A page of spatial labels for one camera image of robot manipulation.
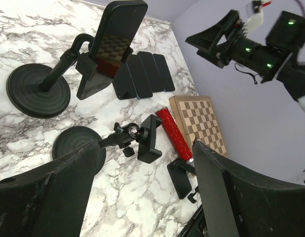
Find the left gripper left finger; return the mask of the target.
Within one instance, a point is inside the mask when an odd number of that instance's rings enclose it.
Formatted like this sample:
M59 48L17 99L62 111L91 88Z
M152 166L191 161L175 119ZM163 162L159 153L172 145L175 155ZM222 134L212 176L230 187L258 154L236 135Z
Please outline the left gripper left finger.
M0 237L78 237L100 147L91 141L65 156L0 181Z

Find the black clamp stand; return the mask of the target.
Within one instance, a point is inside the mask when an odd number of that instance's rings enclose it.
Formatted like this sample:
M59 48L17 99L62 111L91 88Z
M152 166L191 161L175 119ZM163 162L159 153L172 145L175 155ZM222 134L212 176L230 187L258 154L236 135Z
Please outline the black clamp stand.
M71 151L77 149L83 144L95 140L100 146L100 153L96 161L96 173L104 166L106 159L106 148L118 146L122 149L125 157L129 158L135 154L131 147L131 142L138 143L137 159L141 162L151 164L162 156L162 152L155 148L156 130L162 124L162 120L155 116L148 116L139 126L134 122L121 126L118 122L114 124L114 132L105 139L86 126L73 126L55 139L52 147L52 159L55 160Z

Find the black phone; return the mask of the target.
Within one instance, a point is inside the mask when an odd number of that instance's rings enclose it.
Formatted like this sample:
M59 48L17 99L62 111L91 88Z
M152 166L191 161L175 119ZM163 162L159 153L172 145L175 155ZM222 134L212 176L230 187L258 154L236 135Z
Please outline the black phone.
M153 96L143 63L138 55L132 55L127 66L134 84L138 99L151 98Z
M133 62L135 56L136 54L131 55L130 59L120 66L114 76L112 84L119 100L137 98L137 92L128 68L128 63Z
M77 91L80 100L112 83L117 70L133 52L131 43L147 9L143 0L118 0L106 6L89 52L82 53L76 64L82 75Z

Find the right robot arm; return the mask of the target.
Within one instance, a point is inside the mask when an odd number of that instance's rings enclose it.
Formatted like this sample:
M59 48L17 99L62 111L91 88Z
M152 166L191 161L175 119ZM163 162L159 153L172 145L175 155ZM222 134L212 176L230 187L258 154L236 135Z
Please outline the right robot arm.
M230 10L219 22L191 35L186 42L197 54L219 68L235 61L255 72L262 83L276 79L305 112L305 63L297 57L305 44L305 18L282 11L265 45L247 37L249 26L237 10Z

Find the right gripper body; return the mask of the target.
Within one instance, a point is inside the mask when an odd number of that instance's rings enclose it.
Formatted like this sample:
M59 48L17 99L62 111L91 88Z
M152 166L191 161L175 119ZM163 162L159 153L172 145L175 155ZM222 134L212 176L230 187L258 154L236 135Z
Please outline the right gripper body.
M219 23L221 26L221 35L226 38L226 42L218 45L217 53L218 66L223 68L231 61L237 41L240 37L244 36L244 23L237 10L230 10Z

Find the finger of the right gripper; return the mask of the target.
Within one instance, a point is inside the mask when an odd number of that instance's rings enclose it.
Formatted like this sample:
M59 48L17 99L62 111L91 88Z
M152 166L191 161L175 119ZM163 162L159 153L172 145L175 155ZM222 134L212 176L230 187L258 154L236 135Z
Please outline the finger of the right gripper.
M229 65L231 61L230 47L231 42L225 41L223 43L210 42L208 40L202 40L199 42L199 50L197 55L206 59L213 65L223 68Z
M186 38L185 42L198 49L212 49L222 36L227 40L238 29L238 11L229 11L220 21L208 29Z

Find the teal phone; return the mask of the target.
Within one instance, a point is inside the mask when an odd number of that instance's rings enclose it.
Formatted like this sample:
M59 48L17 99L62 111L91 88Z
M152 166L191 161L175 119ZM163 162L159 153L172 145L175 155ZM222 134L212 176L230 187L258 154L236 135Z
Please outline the teal phone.
M166 61L166 58L164 57L164 55L161 54L153 54L160 78L161 78L161 82L162 82L162 86L163 86L163 91L164 92L173 92L175 91L175 85Z

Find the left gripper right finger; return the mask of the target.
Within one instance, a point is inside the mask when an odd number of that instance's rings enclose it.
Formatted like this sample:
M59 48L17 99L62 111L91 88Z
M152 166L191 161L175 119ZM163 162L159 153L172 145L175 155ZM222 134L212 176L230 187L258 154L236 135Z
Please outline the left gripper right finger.
M211 237L305 237L305 185L268 177L196 140L194 164Z

